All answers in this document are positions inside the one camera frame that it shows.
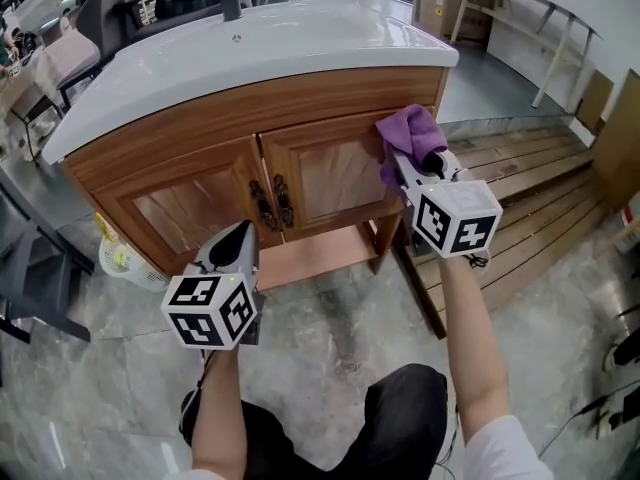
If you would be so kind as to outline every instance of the marble floor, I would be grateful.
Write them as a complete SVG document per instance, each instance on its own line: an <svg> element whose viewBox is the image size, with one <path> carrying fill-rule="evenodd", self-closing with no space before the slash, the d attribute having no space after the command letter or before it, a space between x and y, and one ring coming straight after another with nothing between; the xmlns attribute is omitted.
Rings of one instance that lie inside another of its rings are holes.
<svg viewBox="0 0 640 480"><path fill-rule="evenodd" d="M614 226L609 219L492 314L513 411L538 450L573 412L640 377L637 366L613 376L600 368L612 337L634 325L612 317L640 302L621 258L592 258ZM95 255L92 221L64 233ZM322 468L358 433L376 379L410 362L449 377L446 342L425 325L392 257L375 277L355 265L267 295L260 345L240 352L243 397L273 411L298 453ZM178 411L201 366L168 331L160 300L96 272L82 279L72 310L91 343L37 323L31 346L0 338L0 468L12 480L152 480L189 467ZM450 415L454 404L452 394ZM637 443L636 424L596 441L592 423L574 420L547 452L556 478L613 478ZM446 443L452 429L450 417ZM458 479L462 453L458 438L449 464ZM442 474L436 468L433 477Z"/></svg>

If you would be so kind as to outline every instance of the wooden cabinet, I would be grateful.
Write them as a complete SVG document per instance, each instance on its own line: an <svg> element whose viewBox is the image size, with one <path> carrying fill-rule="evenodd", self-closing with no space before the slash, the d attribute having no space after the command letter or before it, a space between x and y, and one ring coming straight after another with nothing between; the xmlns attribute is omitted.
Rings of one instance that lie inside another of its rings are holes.
<svg viewBox="0 0 640 480"><path fill-rule="evenodd" d="M172 275L200 246L243 219L260 246L282 243L255 136L167 160L94 192L112 221Z"/></svg>
<svg viewBox="0 0 640 480"><path fill-rule="evenodd" d="M385 154L376 121L393 110L324 119L259 138L287 240L402 210L380 180Z"/></svg>

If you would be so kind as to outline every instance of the wooden step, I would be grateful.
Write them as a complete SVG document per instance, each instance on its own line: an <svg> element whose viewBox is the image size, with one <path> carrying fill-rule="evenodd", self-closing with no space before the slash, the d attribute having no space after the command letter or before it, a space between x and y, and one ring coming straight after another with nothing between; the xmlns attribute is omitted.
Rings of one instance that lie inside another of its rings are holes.
<svg viewBox="0 0 640 480"><path fill-rule="evenodd" d="M529 130L450 143L460 163L485 179L504 213L480 278L493 310L543 274L604 217L607 207L588 165L590 151L566 127ZM425 317L446 336L444 297L435 254L414 257L395 248Z"/></svg>

